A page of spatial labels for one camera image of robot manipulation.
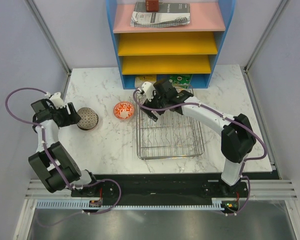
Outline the brown dotted pattern bowl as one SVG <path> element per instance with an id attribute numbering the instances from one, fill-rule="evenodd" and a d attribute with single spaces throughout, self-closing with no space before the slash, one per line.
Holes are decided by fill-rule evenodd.
<path id="1" fill-rule="evenodd" d="M 82 107 L 77 111 L 77 113 L 81 117 L 81 120 L 77 123 L 79 129 L 89 131 L 98 125 L 99 116 L 93 109 L 89 107 Z"/>

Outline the orange floral white bowl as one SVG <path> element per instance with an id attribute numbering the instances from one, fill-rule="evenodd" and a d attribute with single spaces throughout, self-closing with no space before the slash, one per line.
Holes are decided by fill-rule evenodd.
<path id="1" fill-rule="evenodd" d="M 134 105 L 129 101 L 121 101 L 113 108 L 114 116 L 119 120 L 128 120 L 135 113 Z"/>

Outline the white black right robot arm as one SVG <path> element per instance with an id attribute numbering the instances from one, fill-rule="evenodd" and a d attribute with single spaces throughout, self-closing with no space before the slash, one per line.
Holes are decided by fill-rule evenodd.
<path id="1" fill-rule="evenodd" d="M 168 80 L 144 82 L 138 93 L 145 95 L 139 106 L 154 122 L 165 111 L 193 118 L 216 132 L 221 138 L 221 152 L 225 157 L 219 191 L 225 197 L 237 191 L 243 161 L 256 144 L 248 117 L 244 114 L 230 116 L 203 103 L 190 91 L 178 90 Z"/>

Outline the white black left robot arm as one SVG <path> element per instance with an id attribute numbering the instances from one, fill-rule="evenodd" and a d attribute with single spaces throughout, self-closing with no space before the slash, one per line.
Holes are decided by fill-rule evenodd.
<path id="1" fill-rule="evenodd" d="M 36 152 L 28 162 L 45 188 L 54 193 L 75 187 L 89 197 L 96 196 L 100 185 L 88 170 L 80 170 L 74 159 L 59 141 L 59 130 L 76 125 L 81 120 L 74 105 L 69 102 L 44 98 L 31 104 L 33 130 L 38 136 Z"/>

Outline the yellow illustrated book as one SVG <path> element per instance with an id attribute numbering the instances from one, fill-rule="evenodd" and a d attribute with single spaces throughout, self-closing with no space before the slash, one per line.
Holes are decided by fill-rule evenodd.
<path id="1" fill-rule="evenodd" d="M 156 74 L 136 75 L 134 79 L 134 87 L 139 88 L 145 82 L 150 82 L 154 84 L 156 81 L 157 81 Z"/>

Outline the green book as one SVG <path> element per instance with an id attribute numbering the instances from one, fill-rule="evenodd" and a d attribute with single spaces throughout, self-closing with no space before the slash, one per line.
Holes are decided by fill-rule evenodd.
<path id="1" fill-rule="evenodd" d="M 171 74 L 169 76 L 169 81 L 172 85 L 177 85 L 178 87 L 188 87 L 192 80 L 192 74 Z"/>

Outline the blue shelf unit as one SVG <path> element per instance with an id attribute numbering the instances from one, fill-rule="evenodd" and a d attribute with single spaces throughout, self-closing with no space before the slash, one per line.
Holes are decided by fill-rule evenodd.
<path id="1" fill-rule="evenodd" d="M 190 3 L 190 23 L 167 28 L 131 27 L 134 4 L 107 0 L 105 6 L 124 89 L 135 88 L 137 76 L 186 74 L 194 88 L 209 87 L 236 1 Z"/>

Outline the grey manual booklet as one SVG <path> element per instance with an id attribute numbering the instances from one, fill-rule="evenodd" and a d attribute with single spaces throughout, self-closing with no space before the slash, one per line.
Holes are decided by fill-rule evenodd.
<path id="1" fill-rule="evenodd" d="M 158 3 L 158 11 L 148 11 L 146 2 L 137 2 L 132 12 L 132 28 L 169 28 L 191 22 L 189 3 Z"/>

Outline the brown wooden block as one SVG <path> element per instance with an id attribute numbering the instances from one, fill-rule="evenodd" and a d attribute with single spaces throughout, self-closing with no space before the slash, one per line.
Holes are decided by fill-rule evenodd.
<path id="1" fill-rule="evenodd" d="M 162 0 L 145 0 L 145 9 L 147 12 L 158 12 L 162 3 Z"/>

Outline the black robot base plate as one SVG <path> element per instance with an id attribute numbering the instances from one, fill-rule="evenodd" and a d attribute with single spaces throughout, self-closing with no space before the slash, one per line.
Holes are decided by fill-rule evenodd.
<path id="1" fill-rule="evenodd" d="M 247 183 L 228 186 L 220 173 L 96 174 L 106 180 L 92 187 L 66 193 L 71 199 L 102 198 L 106 205 L 210 204 L 213 198 L 245 198 Z"/>

